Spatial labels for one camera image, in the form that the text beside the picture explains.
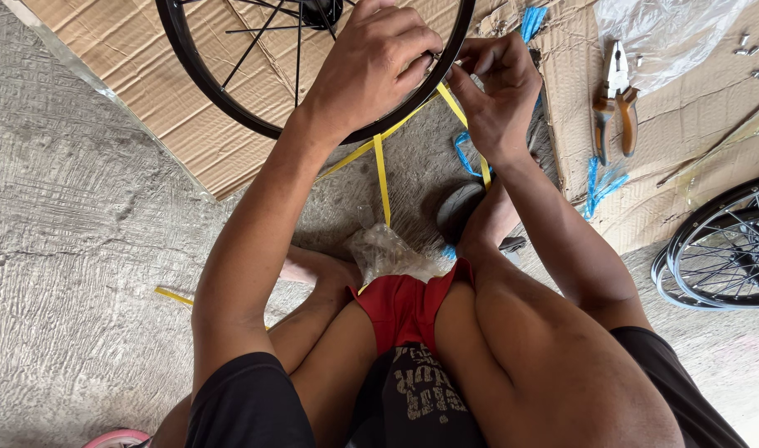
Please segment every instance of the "leg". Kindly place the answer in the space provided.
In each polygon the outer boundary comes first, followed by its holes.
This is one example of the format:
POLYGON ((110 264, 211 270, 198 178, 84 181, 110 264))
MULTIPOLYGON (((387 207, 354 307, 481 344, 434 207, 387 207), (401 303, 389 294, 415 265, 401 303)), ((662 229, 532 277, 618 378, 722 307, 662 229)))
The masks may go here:
POLYGON ((457 248, 474 267, 475 314, 455 285, 435 321, 444 366, 488 443, 680 446, 670 409, 623 347, 499 253, 517 219, 496 183, 457 248))
POLYGON ((372 321, 353 300, 291 375, 316 446, 345 444, 357 393, 376 357, 372 321))
MULTIPOLYGON (((345 286, 360 287, 363 278, 354 263, 295 246, 289 247, 280 278, 315 285, 304 302, 269 330, 277 359, 291 375, 328 325, 352 300, 345 292, 345 286)), ((156 431, 151 442, 153 448, 181 448, 184 445, 191 406, 188 395, 175 405, 156 431)))

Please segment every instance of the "pink shoe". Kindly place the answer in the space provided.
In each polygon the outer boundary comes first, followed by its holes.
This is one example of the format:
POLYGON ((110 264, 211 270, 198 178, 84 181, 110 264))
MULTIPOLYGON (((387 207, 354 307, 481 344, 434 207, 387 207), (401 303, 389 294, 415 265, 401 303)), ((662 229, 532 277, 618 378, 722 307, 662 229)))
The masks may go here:
POLYGON ((150 446, 150 436, 136 430, 116 430, 97 436, 83 448, 146 448, 150 446))

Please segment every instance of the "yellow strap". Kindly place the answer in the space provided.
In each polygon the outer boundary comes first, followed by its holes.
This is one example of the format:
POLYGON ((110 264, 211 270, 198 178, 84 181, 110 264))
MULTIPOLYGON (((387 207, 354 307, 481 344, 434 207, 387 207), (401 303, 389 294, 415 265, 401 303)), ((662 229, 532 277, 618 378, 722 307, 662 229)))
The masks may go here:
MULTIPOLYGON (((443 83, 438 84, 438 92, 440 92, 440 95, 445 99, 445 102, 449 104, 454 115, 462 121, 462 125, 467 128, 468 120, 465 118, 465 114, 462 113, 460 106, 457 105, 457 101, 454 100, 443 83)), ((490 191, 490 166, 488 166, 487 160, 484 159, 482 154, 479 155, 479 163, 482 165, 482 181, 484 181, 484 189, 490 191)))
MULTIPOLYGON (((420 105, 413 112, 411 112, 410 115, 408 115, 407 117, 404 117, 404 119, 402 119, 401 121, 399 121, 397 124, 394 124, 390 129, 388 129, 387 131, 385 131, 382 134, 380 134, 382 136, 382 139, 386 139, 392 133, 396 132, 396 130, 399 129, 400 127, 402 127, 402 125, 405 124, 407 122, 407 120, 409 120, 416 113, 418 113, 418 111, 421 110, 422 107, 424 107, 427 104, 429 104, 429 102, 432 101, 433 98, 434 98, 434 96, 430 97, 428 100, 426 100, 424 102, 423 105, 420 105)), ((335 165, 333 165, 332 168, 328 169, 325 172, 325 174, 320 175, 319 178, 316 179, 316 182, 322 180, 325 176, 331 175, 334 172, 338 171, 339 169, 343 168, 344 166, 346 166, 347 163, 352 162, 355 158, 363 156, 363 154, 365 153, 365 151, 368 151, 371 148, 374 148, 374 140, 373 139, 369 140, 367 143, 362 144, 359 148, 357 148, 354 151, 352 151, 352 153, 350 153, 348 156, 342 158, 338 163, 336 163, 335 165)))
POLYGON ((385 225, 391 226, 391 201, 387 198, 387 180, 385 179, 385 158, 382 155, 382 134, 374 136, 374 154, 377 159, 379 175, 379 192, 382 195, 382 209, 385 212, 385 225))
POLYGON ((181 297, 181 296, 175 294, 175 292, 167 291, 164 288, 161 288, 160 286, 156 286, 156 288, 155 288, 154 291, 158 292, 162 296, 166 296, 166 297, 169 297, 171 299, 175 299, 175 300, 181 302, 182 304, 194 305, 193 301, 188 300, 185 297, 181 297))

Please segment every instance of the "hand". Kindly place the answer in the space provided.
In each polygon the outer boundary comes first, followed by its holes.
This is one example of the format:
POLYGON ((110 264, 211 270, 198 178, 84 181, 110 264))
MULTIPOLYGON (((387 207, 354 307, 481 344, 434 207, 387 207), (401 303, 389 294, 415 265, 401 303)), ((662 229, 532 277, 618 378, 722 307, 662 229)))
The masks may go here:
POLYGON ((491 165, 529 157, 526 130, 543 80, 521 36, 465 39, 457 59, 462 66, 452 65, 445 78, 465 110, 474 146, 491 165))
POLYGON ((360 0, 300 107, 340 143, 382 117, 423 79, 440 35, 394 0, 360 0), (414 59, 402 71, 405 64, 414 59))

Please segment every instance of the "corrugated cardboard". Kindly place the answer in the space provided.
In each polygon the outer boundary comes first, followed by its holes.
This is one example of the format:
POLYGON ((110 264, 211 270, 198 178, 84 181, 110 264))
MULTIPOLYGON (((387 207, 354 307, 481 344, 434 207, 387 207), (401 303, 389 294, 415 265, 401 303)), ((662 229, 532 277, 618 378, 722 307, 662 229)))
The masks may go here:
MULTIPOLYGON (((204 192, 223 199, 255 178, 274 140, 238 124, 199 91, 175 58, 154 0, 20 1, 80 59, 78 66, 86 65, 89 72, 82 77, 99 78, 108 88, 106 94, 127 107, 204 192)), ((12 10, 24 9, 18 0, 4 2, 12 10)), ((478 0, 474 23, 503 3, 478 0)), ((448 39, 457 0, 407 0, 398 5, 416 8, 448 39)), ((288 7, 296 9, 293 2, 288 7)), ((203 0, 185 8, 199 54, 220 82, 254 36, 224 31, 260 28, 271 12, 228 0, 203 0)), ((351 10, 345 5, 338 29, 351 10)), ((272 26, 283 25, 296 21, 278 14, 272 26)), ((304 29, 302 40, 300 96, 304 97, 333 39, 326 31, 304 29)), ((266 32, 227 86, 248 110, 280 126, 294 108, 296 44, 294 30, 266 32)))
MULTIPOLYGON (((587 164, 594 153, 591 107, 602 85, 603 52, 592 4, 565 0, 552 5, 546 27, 530 43, 541 51, 555 159, 564 195, 573 203, 586 198, 587 164)), ((703 200, 759 175, 757 136, 722 151, 693 175, 656 188, 759 109, 759 80, 751 77, 759 68, 759 53, 733 55, 745 30, 751 35, 748 43, 759 45, 759 2, 743 11, 705 62, 637 102, 637 148, 625 160, 630 181, 605 198, 591 220, 619 253, 670 238, 703 200)), ((623 159, 622 131, 618 113, 613 162, 623 159)))

